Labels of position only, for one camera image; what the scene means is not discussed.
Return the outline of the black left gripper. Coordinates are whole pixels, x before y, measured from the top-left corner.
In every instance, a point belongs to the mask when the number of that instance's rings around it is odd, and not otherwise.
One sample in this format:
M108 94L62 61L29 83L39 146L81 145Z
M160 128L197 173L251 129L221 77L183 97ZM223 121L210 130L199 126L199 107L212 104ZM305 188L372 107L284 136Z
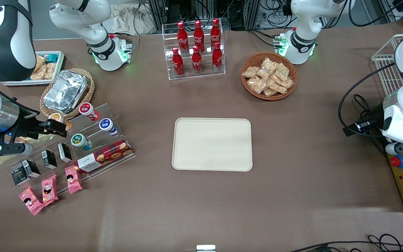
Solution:
M344 134L349 137L352 135L367 136L367 132L362 130L374 129L382 132L384 124L383 102L379 102L372 107L368 114L368 119L361 119L354 123L355 127L344 127Z

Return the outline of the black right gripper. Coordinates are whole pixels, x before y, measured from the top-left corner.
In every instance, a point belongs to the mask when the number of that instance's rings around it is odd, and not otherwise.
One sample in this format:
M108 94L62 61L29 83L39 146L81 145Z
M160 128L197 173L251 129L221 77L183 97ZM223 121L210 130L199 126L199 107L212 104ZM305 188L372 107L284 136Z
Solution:
M18 139L19 137L27 137L29 135L32 135L34 139L37 139L39 134L57 135L65 138L67 137L68 134L67 131L59 132L54 130L65 128L66 128L65 123L53 119L48 119L47 121L40 121L35 117L28 119L20 117L6 131L0 133L0 144L23 145L24 142L20 141Z

